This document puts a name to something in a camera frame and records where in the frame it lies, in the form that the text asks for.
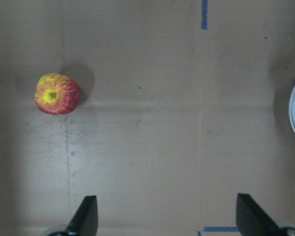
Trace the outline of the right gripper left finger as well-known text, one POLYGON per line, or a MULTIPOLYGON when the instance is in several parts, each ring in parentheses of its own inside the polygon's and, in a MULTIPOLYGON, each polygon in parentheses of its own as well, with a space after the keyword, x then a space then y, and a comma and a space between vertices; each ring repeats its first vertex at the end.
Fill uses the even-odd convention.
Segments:
POLYGON ((43 236, 95 236, 98 231, 96 196, 85 196, 68 225, 53 227, 43 236))

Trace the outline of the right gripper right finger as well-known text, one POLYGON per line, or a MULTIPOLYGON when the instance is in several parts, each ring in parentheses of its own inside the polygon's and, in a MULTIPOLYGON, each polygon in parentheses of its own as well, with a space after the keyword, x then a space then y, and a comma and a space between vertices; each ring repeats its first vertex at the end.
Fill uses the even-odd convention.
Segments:
POLYGON ((242 236, 295 236, 295 226, 279 225, 244 193, 236 198, 236 226, 242 236))

